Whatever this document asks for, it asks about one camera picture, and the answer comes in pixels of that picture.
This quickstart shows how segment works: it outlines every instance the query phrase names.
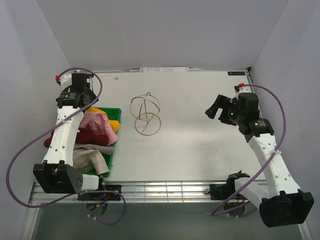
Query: yellow cloth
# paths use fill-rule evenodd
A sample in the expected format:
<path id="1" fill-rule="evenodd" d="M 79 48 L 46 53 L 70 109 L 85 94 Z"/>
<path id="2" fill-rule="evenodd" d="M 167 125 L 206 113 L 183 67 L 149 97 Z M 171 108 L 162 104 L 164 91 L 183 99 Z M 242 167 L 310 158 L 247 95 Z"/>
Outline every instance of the yellow cloth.
<path id="1" fill-rule="evenodd" d="M 108 117 L 107 113 L 105 111 L 102 111 L 98 108 L 95 107 L 90 107 L 89 109 L 87 109 L 88 112 L 98 112 L 98 113 L 102 113 L 104 114 L 106 117 Z M 112 130 L 116 133 L 118 132 L 119 128 L 120 128 L 120 123 L 117 120 L 110 120 L 110 125 L 112 127 Z"/>

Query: red cloth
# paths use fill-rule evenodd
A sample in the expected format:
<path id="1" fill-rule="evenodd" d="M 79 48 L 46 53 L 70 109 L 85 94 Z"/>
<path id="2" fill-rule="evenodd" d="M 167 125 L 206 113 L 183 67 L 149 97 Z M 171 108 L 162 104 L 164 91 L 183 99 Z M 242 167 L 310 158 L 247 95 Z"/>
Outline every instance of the red cloth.
<path id="1" fill-rule="evenodd" d="M 109 119 L 101 112 L 85 111 L 79 127 L 90 129 L 97 135 L 107 135 L 109 138 L 109 145 L 118 140 L 118 136 L 112 129 Z"/>
<path id="2" fill-rule="evenodd" d="M 75 142 L 77 144 L 94 144 L 99 146 L 108 146 L 109 138 L 107 135 L 96 135 L 94 132 L 90 129 L 86 129 L 83 127 L 79 127 L 80 132 L 76 134 Z M 54 132 L 51 132 L 50 138 L 46 139 L 43 143 L 43 145 L 48 149 L 51 144 L 52 136 Z"/>

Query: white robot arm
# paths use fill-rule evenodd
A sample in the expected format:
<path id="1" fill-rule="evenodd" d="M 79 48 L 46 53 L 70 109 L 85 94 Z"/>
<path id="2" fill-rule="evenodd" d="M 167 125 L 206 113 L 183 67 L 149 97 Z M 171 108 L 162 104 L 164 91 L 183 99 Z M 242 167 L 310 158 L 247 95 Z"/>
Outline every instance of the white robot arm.
<path id="1" fill-rule="evenodd" d="M 237 93 L 232 99 L 219 95 L 205 114 L 214 119 L 217 110 L 222 109 L 218 119 L 222 123 L 239 127 L 261 167 L 275 153 L 263 170 L 268 190 L 251 182 L 239 194 L 259 209 L 261 219 L 267 227 L 302 224 L 314 204 L 313 196 L 310 192 L 301 190 L 287 169 L 281 152 L 275 152 L 277 144 L 274 130 L 267 119 L 260 118 L 258 96 L 248 92 L 243 86 L 235 86 L 235 90 Z M 226 184 L 219 186 L 211 194 L 219 193 L 223 199 L 227 199 L 246 185 L 249 177 L 241 171 L 230 174 Z"/>
<path id="2" fill-rule="evenodd" d="M 57 124 L 96 98 L 90 89 L 90 77 L 86 73 L 67 73 L 57 81 L 63 88 L 57 98 Z M 33 174 L 44 192 L 78 194 L 101 186 L 98 176 L 82 174 L 73 168 L 74 145 L 83 117 L 84 113 L 79 112 L 56 128 L 42 163 L 34 165 Z"/>

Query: green plastic tray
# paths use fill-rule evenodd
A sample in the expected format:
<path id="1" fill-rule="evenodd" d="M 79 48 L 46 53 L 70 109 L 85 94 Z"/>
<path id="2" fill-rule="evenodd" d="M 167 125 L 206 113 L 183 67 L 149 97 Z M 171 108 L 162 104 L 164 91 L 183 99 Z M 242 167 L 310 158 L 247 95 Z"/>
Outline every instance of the green plastic tray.
<path id="1" fill-rule="evenodd" d="M 109 120 L 117 120 L 120 123 L 120 116 L 121 116 L 121 109 L 120 108 L 97 107 L 97 109 L 100 109 L 100 110 L 106 112 Z M 102 154 L 102 156 L 104 157 L 105 162 L 110 170 L 109 172 L 103 173 L 102 176 L 109 177 L 110 172 L 111 172 L 111 168 L 112 168 L 113 155 L 107 156 L 107 155 Z M 95 169 L 92 169 L 88 172 L 82 172 L 82 173 L 88 174 L 88 175 L 97 175 L 97 172 Z"/>

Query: wire sphere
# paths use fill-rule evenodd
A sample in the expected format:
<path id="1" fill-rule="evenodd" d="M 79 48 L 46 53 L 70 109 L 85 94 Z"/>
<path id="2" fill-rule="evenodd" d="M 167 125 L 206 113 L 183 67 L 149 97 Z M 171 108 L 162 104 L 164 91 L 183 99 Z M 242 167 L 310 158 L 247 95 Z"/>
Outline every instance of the wire sphere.
<path id="1" fill-rule="evenodd" d="M 142 99 L 142 103 L 141 103 L 141 106 L 140 106 L 140 110 L 139 110 L 139 115 L 135 115 L 133 112 L 132 112 L 132 103 L 136 100 L 136 99 Z M 152 103 L 157 109 L 158 109 L 158 112 L 157 113 L 153 113 L 153 112 L 147 112 L 147 105 L 146 105 L 146 101 Z M 159 102 L 159 100 L 151 95 L 150 92 L 147 92 L 146 94 L 143 94 L 143 95 L 140 95 L 140 96 L 135 96 L 134 98 L 131 99 L 131 103 L 130 103 L 130 112 L 132 114 L 132 116 L 134 116 L 135 118 L 135 121 L 134 121 L 134 128 L 135 130 L 140 133 L 141 135 L 144 135 L 144 136 L 152 136 L 154 134 L 156 134 L 157 132 L 159 132 L 160 128 L 161 128 L 161 119 L 160 117 L 158 117 L 158 114 L 160 113 L 160 109 L 161 109 L 161 104 Z M 154 132 L 154 133 L 151 133 L 151 134 L 146 134 L 144 133 L 144 131 L 146 130 L 147 126 L 149 125 L 150 121 L 154 118 L 157 118 L 159 120 L 159 128 Z M 137 121 L 140 120 L 140 121 L 146 121 L 146 124 L 144 126 L 144 128 L 140 131 L 138 130 L 137 128 Z"/>

